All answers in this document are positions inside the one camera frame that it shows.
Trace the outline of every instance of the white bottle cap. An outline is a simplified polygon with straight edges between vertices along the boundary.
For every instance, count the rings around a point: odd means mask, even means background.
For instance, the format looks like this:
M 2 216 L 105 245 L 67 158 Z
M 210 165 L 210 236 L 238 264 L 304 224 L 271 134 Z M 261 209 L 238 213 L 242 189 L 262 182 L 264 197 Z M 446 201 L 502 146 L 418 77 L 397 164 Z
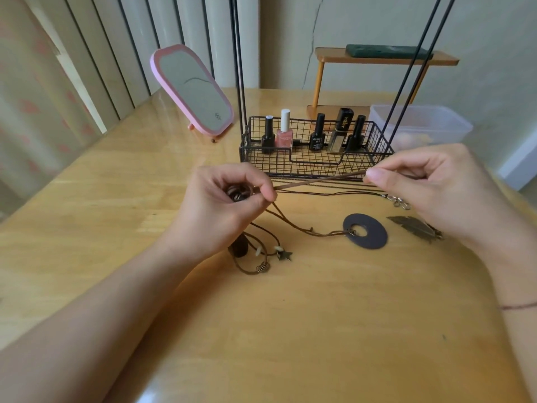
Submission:
M 289 131 L 289 117 L 291 116 L 291 110 L 282 109 L 281 110 L 281 124 L 280 130 L 283 132 Z

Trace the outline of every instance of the pink mirror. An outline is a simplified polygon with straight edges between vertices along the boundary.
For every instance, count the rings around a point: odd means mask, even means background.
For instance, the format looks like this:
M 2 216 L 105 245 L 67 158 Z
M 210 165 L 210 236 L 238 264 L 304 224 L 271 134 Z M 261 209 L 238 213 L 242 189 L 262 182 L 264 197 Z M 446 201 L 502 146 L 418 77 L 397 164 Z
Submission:
M 158 82 L 200 132 L 218 136 L 233 122 L 233 109 L 192 49 L 174 45 L 151 55 Z

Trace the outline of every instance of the pink nail polish bottle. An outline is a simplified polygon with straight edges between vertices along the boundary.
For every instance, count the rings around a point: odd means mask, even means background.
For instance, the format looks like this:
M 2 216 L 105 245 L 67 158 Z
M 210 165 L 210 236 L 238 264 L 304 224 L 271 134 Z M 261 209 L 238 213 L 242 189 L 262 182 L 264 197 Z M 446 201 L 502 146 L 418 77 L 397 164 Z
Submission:
M 283 109 L 281 111 L 280 128 L 276 133 L 276 147 L 291 148 L 293 146 L 293 131 L 289 128 L 289 117 L 291 110 Z

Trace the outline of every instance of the clear plastic box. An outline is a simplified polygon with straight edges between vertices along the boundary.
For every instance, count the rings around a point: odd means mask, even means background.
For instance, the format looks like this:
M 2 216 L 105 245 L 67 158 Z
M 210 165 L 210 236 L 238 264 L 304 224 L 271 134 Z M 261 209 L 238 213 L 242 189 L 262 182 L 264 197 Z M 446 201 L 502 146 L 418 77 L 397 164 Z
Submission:
M 374 121 L 382 130 L 391 105 L 373 105 L 368 120 Z M 384 137 L 389 140 L 403 106 L 396 106 L 386 127 Z M 394 151 L 408 150 L 432 144 L 460 142 L 473 126 L 450 108 L 444 106 L 409 105 L 392 141 Z

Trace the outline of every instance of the forearm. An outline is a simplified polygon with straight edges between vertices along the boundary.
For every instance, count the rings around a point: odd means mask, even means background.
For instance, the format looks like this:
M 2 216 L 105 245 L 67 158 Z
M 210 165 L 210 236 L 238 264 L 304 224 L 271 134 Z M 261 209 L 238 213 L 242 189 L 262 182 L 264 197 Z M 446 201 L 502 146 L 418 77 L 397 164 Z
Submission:
M 501 242 L 475 249 L 493 279 L 500 306 L 537 302 L 537 229 L 520 216 L 505 226 Z M 537 402 L 537 307 L 503 311 L 527 388 Z
M 158 244 L 0 353 L 6 401 L 101 401 L 157 313 L 192 270 Z

